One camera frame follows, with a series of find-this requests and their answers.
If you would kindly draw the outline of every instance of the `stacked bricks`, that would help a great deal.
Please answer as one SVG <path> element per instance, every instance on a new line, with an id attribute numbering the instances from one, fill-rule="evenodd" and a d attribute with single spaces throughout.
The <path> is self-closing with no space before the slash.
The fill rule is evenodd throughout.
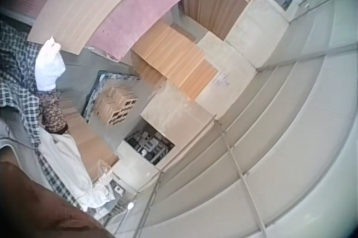
<path id="1" fill-rule="evenodd" d="M 105 125 L 117 125 L 126 119 L 137 100 L 138 97 L 128 87 L 113 86 L 98 97 L 95 114 Z"/>

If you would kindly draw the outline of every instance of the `checkered fabric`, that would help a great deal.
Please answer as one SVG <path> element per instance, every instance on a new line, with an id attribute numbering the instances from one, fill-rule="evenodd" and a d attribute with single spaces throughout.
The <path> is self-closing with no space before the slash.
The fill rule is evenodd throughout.
<path id="1" fill-rule="evenodd" d="M 64 198 L 67 202 L 72 204 L 73 206 L 81 209 L 81 206 L 76 201 L 76 199 L 72 196 L 66 186 L 62 183 L 61 179 L 57 176 L 57 174 L 53 171 L 49 163 L 46 161 L 45 157 L 36 150 L 36 156 L 40 163 L 41 169 L 44 172 L 44 175 L 49 182 L 50 186 L 54 190 L 55 193 Z"/>
<path id="2" fill-rule="evenodd" d="M 27 33 L 19 32 L 0 20 L 0 107 L 15 108 L 35 148 L 47 181 L 53 191 L 80 208 L 76 199 L 37 150 L 40 145 L 39 99 L 35 80 L 35 62 L 41 45 L 27 41 Z"/>

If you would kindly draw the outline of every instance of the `ceiling light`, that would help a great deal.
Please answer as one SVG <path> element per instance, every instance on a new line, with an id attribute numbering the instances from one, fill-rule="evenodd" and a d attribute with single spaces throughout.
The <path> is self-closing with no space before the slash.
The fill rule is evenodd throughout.
<path id="1" fill-rule="evenodd" d="M 134 203 L 130 202 L 127 206 L 128 210 L 131 210 L 134 207 Z"/>

